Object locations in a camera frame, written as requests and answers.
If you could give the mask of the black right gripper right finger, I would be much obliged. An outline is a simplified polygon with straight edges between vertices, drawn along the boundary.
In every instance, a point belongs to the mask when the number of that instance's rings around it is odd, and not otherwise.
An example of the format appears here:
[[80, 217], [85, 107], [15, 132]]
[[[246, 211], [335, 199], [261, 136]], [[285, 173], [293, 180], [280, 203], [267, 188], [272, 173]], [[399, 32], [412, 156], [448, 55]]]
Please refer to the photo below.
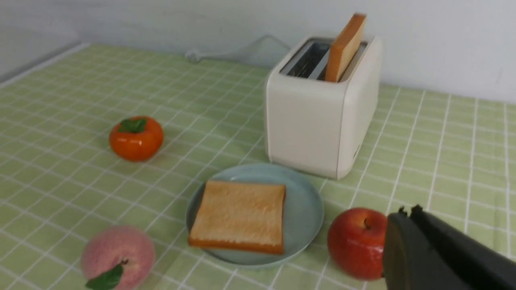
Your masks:
[[416, 205], [410, 219], [446, 265], [472, 290], [514, 290], [515, 262]]

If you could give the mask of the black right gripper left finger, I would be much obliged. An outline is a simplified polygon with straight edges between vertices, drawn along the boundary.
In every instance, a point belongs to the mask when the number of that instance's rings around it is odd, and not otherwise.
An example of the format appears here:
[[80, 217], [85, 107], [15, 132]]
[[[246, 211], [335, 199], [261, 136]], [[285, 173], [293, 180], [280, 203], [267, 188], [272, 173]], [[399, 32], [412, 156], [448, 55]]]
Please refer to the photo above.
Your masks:
[[402, 206], [387, 217], [382, 257], [388, 290], [473, 290], [446, 264]]

